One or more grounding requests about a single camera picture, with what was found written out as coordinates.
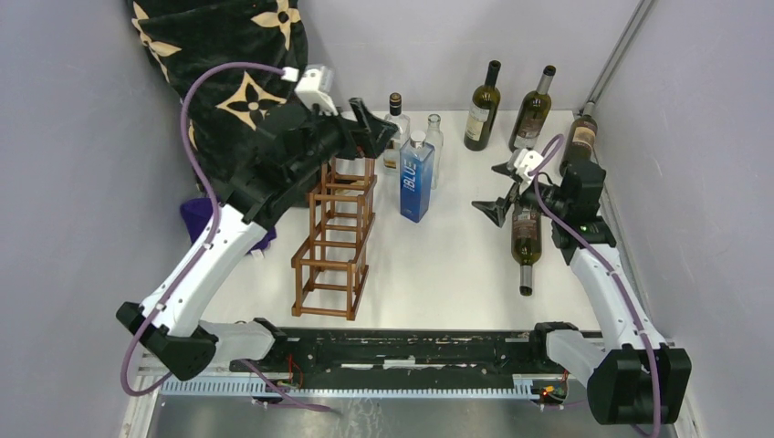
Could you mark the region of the green wine bottle grey cap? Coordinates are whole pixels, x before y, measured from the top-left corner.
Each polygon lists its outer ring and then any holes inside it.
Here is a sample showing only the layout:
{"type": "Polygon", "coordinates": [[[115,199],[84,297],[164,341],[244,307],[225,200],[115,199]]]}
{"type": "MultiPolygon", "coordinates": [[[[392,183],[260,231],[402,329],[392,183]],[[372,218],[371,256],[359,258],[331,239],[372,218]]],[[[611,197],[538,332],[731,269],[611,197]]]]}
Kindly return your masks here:
{"type": "Polygon", "coordinates": [[[508,141],[511,152],[535,148],[551,109],[549,87],[555,74],[555,66],[545,66],[536,88],[523,98],[508,141]]]}

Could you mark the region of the purple cloth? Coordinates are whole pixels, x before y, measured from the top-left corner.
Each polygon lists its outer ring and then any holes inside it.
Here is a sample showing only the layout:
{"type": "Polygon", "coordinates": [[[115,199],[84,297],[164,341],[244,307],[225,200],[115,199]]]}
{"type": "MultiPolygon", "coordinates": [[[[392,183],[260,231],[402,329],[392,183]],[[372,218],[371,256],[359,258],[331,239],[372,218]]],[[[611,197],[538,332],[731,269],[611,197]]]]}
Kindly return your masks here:
{"type": "MultiPolygon", "coordinates": [[[[194,198],[182,203],[179,207],[179,213],[183,219],[190,242],[193,244],[209,223],[213,214],[213,209],[208,198],[194,198]]],[[[248,253],[266,251],[276,238],[276,229],[270,228],[267,231],[267,234],[248,250],[248,253]]]]}

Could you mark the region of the tall clear glass bottle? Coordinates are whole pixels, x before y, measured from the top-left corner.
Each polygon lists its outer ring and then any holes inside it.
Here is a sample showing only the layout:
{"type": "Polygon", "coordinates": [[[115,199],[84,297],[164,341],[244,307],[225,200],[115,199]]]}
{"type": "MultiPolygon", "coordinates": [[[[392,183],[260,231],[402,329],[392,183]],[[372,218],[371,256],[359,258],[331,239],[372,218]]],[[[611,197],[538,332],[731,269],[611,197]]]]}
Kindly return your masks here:
{"type": "Polygon", "coordinates": [[[433,178],[432,189],[436,189],[438,186],[438,180],[440,175],[440,164],[442,157],[442,150],[444,146],[444,134],[441,131],[441,116],[437,113],[430,114],[427,118],[427,129],[425,131],[425,142],[431,145],[434,149],[434,164],[433,164],[433,178]]]}

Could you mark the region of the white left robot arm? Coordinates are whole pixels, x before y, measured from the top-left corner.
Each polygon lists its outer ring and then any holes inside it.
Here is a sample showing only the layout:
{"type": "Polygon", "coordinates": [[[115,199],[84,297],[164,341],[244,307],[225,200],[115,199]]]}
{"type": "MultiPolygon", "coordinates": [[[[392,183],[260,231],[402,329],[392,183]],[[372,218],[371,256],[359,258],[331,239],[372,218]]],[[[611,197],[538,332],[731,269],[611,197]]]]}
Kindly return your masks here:
{"type": "Polygon", "coordinates": [[[350,99],[355,115],[324,115],[294,102],[269,111],[246,161],[228,182],[216,182],[215,216],[172,275],[141,303],[125,302],[117,320],[179,381],[213,361],[253,360],[279,370],[287,348],[262,318],[246,323],[209,323],[202,315],[243,256],[310,192],[310,181],[333,158],[379,157],[395,124],[350,99]]]}

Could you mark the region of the brown wooden wine rack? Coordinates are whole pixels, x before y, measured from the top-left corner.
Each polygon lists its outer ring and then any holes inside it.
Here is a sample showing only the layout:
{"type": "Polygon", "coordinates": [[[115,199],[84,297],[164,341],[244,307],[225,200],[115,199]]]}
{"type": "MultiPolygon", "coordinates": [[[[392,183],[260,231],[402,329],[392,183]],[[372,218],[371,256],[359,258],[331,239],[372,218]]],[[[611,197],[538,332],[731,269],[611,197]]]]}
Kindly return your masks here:
{"type": "Polygon", "coordinates": [[[308,235],[291,257],[295,300],[291,315],[316,315],[353,321],[370,273],[367,248],[375,222],[375,160],[364,159],[361,172],[346,173],[339,161],[322,165],[317,186],[307,195],[308,235]],[[340,292],[342,308],[310,306],[314,292],[340,292]]]}

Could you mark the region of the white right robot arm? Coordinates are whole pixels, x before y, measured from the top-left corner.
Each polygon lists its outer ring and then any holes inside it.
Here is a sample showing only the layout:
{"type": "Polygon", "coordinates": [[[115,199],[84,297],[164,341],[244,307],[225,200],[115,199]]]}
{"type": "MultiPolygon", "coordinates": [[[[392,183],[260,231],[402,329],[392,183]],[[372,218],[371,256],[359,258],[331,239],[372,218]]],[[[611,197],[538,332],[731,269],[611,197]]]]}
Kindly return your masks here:
{"type": "Polygon", "coordinates": [[[604,341],[598,348],[570,323],[538,323],[527,348],[529,365],[539,372],[560,365],[573,375],[600,424],[675,423],[692,362],[653,326],[623,272],[617,242],[600,214],[605,170],[595,162],[574,162],[560,184],[552,184],[540,182],[533,165],[492,169],[514,183],[506,196],[475,201],[474,207],[496,225],[517,205],[550,219],[552,241],[580,280],[604,341]]]}

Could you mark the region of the grey aluminium wall rail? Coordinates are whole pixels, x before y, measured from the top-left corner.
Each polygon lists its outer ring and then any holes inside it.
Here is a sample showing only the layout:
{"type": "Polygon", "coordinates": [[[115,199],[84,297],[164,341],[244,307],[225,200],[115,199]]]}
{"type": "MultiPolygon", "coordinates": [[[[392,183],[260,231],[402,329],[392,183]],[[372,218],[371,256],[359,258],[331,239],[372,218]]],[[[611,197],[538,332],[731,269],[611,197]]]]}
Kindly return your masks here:
{"type": "Polygon", "coordinates": [[[656,0],[640,0],[637,3],[610,55],[605,61],[599,76],[591,87],[591,90],[585,99],[586,103],[600,102],[602,94],[606,90],[614,74],[621,65],[629,47],[637,37],[645,20],[656,4],[656,0]]]}

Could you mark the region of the blue square vodka bottle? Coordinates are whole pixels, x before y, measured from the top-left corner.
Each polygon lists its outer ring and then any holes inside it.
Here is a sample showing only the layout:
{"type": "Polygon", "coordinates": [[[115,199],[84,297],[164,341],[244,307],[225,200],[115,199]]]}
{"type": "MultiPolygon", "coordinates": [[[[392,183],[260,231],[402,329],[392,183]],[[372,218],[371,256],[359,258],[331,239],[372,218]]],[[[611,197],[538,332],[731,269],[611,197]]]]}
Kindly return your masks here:
{"type": "Polygon", "coordinates": [[[421,130],[414,130],[400,150],[400,213],[414,223],[419,223],[429,208],[434,156],[434,146],[421,130]]]}

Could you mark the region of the black floral plush blanket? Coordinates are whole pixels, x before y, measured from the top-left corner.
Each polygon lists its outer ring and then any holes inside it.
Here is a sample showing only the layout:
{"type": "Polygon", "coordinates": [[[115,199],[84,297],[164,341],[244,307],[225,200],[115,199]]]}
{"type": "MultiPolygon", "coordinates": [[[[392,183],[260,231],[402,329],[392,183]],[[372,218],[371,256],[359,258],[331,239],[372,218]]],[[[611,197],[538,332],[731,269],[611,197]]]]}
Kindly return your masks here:
{"type": "Polygon", "coordinates": [[[179,95],[206,71],[224,66],[195,91],[186,135],[207,179],[228,182],[256,156],[258,129],[293,98],[294,84],[260,69],[303,70],[309,43],[297,1],[126,1],[152,66],[179,95]]]}

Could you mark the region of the green wine bottle black cap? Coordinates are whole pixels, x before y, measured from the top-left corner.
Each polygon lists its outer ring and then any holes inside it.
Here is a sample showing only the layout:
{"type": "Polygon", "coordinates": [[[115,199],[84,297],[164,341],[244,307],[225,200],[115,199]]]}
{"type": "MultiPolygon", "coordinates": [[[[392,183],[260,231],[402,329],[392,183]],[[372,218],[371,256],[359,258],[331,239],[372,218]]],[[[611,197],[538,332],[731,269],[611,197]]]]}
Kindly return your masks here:
{"type": "Polygon", "coordinates": [[[464,145],[470,151],[482,151],[489,143],[501,100],[501,93],[497,88],[500,69],[501,62],[491,60],[487,67],[484,83],[478,86],[473,93],[464,137],[464,145]]]}

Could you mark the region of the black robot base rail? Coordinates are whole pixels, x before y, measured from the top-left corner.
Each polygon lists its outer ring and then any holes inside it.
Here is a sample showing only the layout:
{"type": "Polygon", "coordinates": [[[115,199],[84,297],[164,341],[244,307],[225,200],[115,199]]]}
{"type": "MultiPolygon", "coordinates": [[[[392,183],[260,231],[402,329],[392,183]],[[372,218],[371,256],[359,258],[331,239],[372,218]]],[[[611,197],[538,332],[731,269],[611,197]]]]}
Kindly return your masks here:
{"type": "Polygon", "coordinates": [[[303,390],[506,389],[515,375],[560,376],[527,330],[276,328],[251,365],[303,390]]]}

